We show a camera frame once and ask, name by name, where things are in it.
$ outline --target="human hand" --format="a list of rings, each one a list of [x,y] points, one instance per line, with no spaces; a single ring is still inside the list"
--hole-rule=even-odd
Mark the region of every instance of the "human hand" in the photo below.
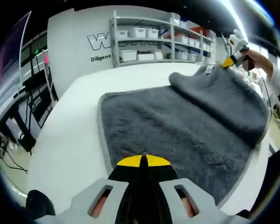
[[[255,68],[263,69],[266,72],[267,77],[271,79],[273,74],[273,63],[269,59],[255,50],[242,52],[242,55],[249,56],[253,60]],[[243,68],[248,71],[248,60],[243,62]]]

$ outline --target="white plastic bin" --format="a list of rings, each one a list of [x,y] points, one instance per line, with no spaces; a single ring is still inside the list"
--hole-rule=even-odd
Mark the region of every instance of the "white plastic bin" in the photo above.
[[[128,30],[117,30],[117,38],[119,40],[128,38]]]
[[[136,61],[137,51],[136,50],[122,50],[120,52],[120,57],[123,62]]]
[[[178,35],[175,37],[175,40],[180,43],[188,44],[189,43],[189,38],[187,36],[183,35]]]
[[[146,61],[146,55],[145,54],[138,54],[137,55],[138,61]]]
[[[152,60],[154,60],[154,54],[138,54],[137,60],[138,61],[152,61]]]
[[[196,48],[199,48],[199,47],[200,47],[200,41],[195,40],[195,47],[196,47]]]
[[[196,54],[188,54],[188,60],[191,62],[196,61]]]
[[[152,61],[154,60],[154,54],[145,54],[146,55],[146,60],[147,61]]]
[[[210,57],[204,57],[204,63],[210,64]]]
[[[154,53],[155,60],[163,60],[163,54],[162,52],[155,52]]]
[[[131,38],[146,38],[146,28],[134,27],[130,29]]]
[[[175,26],[179,26],[179,23],[181,21],[181,16],[179,14],[176,13],[171,13],[170,14],[170,18],[172,18],[172,23]]]
[[[188,59],[188,53],[186,53],[186,52],[176,52],[176,59],[187,60]]]
[[[190,46],[195,46],[195,40],[192,38],[189,38],[189,45]]]
[[[210,51],[210,45],[208,45],[207,43],[203,43],[203,49],[206,51]]]
[[[187,28],[187,22],[184,22],[184,21],[181,21],[181,20],[180,20],[179,26],[180,26],[181,28],[186,29],[186,28]]]
[[[157,29],[146,29],[146,38],[158,39],[159,30]]]

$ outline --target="floor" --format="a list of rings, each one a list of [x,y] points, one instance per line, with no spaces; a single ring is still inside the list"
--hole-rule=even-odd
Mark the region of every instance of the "floor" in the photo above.
[[[272,116],[269,126],[269,135],[273,140],[275,146],[280,150],[280,126],[274,116]]]
[[[11,150],[10,147],[7,147],[7,151],[17,164],[28,170],[30,153],[27,153],[21,146],[17,150]],[[3,159],[9,166],[17,167],[7,153],[5,153]],[[9,186],[10,193],[14,199],[21,206],[25,206],[28,194],[26,191],[27,174],[22,170],[9,168],[4,161],[0,159],[0,172],[2,177]]]
[[[272,117],[269,126],[269,134],[275,146],[280,150],[280,127],[274,117]],[[27,153],[22,147],[18,147],[17,150],[11,150],[10,147],[8,147],[7,150],[16,163],[24,169],[28,169],[30,162],[29,153]],[[16,167],[7,153],[5,153],[3,159],[9,166]],[[21,206],[25,206],[28,194],[26,190],[27,174],[22,170],[9,168],[1,159],[0,171],[15,200],[18,201]]]

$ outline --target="white table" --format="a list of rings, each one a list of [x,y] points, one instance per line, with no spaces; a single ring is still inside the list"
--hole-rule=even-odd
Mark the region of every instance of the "white table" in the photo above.
[[[37,189],[53,203],[56,214],[70,207],[74,195],[107,170],[98,133],[98,100],[107,92],[131,91],[169,85],[172,72],[193,75],[193,63],[152,63],[93,73],[77,79],[49,115],[31,157],[27,189]],[[228,200],[226,214],[250,210],[260,191],[268,160],[265,137],[253,150],[246,172]]]

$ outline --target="gray towel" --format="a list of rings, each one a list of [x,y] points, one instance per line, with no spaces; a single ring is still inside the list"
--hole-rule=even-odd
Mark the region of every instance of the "gray towel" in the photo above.
[[[192,77],[173,73],[170,86],[105,94],[99,124],[106,163],[161,156],[220,203],[264,136],[269,111],[231,70],[205,69]]]

